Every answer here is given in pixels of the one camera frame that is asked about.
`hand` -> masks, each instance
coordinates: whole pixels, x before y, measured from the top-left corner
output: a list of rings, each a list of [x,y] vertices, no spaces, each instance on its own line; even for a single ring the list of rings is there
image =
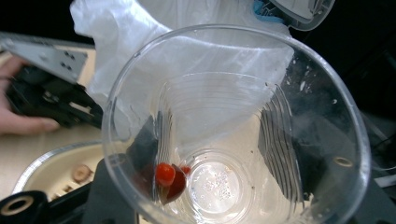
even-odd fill
[[[0,67],[0,134],[43,133],[54,131],[60,126],[54,119],[25,117],[11,111],[6,98],[7,86],[24,64],[24,60],[13,56]]]

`clear plastic cup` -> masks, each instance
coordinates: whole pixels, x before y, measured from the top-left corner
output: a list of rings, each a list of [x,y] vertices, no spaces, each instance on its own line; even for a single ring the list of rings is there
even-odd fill
[[[365,193],[360,112],[335,71],[288,36],[170,32],[132,57],[108,99],[108,171],[152,223],[342,223]],[[191,168],[167,204],[160,162]]]

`black plastic piece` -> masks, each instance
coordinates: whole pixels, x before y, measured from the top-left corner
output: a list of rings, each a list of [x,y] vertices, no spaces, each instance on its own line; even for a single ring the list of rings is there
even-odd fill
[[[81,223],[91,184],[86,184],[50,202],[50,224]]]
[[[396,206],[373,179],[370,180],[360,208],[347,224],[396,223]]]
[[[88,123],[101,128],[103,110],[78,84],[71,84],[35,66],[25,66],[7,90],[12,109],[21,115],[47,117],[70,128]]]
[[[32,190],[17,193],[0,202],[2,224],[47,224],[50,222],[50,207],[47,195]]]
[[[137,213],[125,202],[113,181],[111,181],[103,160],[96,167],[89,200],[81,223],[138,223]]]

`cup bottom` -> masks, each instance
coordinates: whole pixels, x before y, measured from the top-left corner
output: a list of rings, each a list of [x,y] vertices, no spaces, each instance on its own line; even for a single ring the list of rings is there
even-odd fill
[[[181,198],[186,214],[197,223],[235,223],[248,211],[254,188],[243,164],[218,149],[186,159],[191,167]]]

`plastic bag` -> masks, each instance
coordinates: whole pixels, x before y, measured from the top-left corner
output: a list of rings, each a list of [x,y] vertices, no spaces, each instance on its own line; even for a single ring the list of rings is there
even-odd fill
[[[149,41],[170,30],[224,23],[289,34],[283,24],[259,21],[253,4],[253,0],[76,0],[70,7],[75,30],[92,37],[96,47],[95,75],[88,94],[104,106],[126,62]]]
[[[93,37],[96,46],[95,75],[88,87],[88,94],[99,105],[104,106],[116,77],[127,61],[149,41],[174,29],[196,24],[222,23],[289,34],[287,27],[281,23],[258,20],[253,5],[253,0],[76,0],[71,6],[76,32]],[[231,41],[237,47],[224,48],[221,43],[218,46],[213,44],[217,41],[221,42],[221,35],[222,33],[208,36],[207,44],[205,41],[195,43],[190,38],[176,38],[173,40],[175,42],[171,41],[162,49],[159,48],[155,53],[145,56],[147,61],[140,64],[138,77],[128,78],[129,82],[124,80],[123,86],[129,88],[126,92],[128,96],[117,97],[117,109],[120,113],[114,122],[117,123],[120,139],[133,138],[141,130],[147,118],[157,116],[158,112],[166,112],[152,105],[158,102],[156,97],[159,93],[155,92],[158,90],[156,89],[158,80],[170,80],[172,77],[188,73],[217,71],[247,74],[270,83],[280,84],[293,54],[290,47],[277,46],[271,41],[262,43],[262,38],[243,39],[236,36]],[[187,43],[196,51],[191,53],[180,49],[178,46],[183,43]],[[153,63],[163,64],[163,68],[154,71],[151,68],[159,66],[152,66]],[[188,70],[185,70],[186,64],[189,65]],[[262,101],[268,101],[271,95],[271,92],[267,91],[262,91],[267,92],[265,95],[240,88],[242,86],[238,85],[246,85],[248,82],[238,83],[240,77],[228,76],[226,79],[218,78],[218,80],[214,82],[213,76],[206,76],[196,85],[201,86],[201,90],[205,90],[203,95],[206,95],[206,92],[218,91],[221,85],[227,83],[227,86],[223,86],[224,90],[230,89],[229,92],[235,96],[242,94],[247,97],[248,103],[244,105],[244,114],[249,114],[246,111],[251,111],[249,115],[252,115],[262,106]],[[194,97],[196,94],[179,86],[179,83],[172,85],[177,95]],[[264,88],[263,83],[257,85],[258,89]],[[170,146],[171,148],[196,148],[197,145],[211,144],[213,140],[224,137],[224,134],[237,130],[237,127],[248,119],[241,115],[241,110],[218,108],[185,113],[177,112],[176,102],[172,104],[170,110],[174,113],[173,118],[177,118],[175,125],[178,128],[175,135],[178,140]],[[194,104],[195,108],[207,106],[207,102],[200,99],[191,101],[191,104]]]

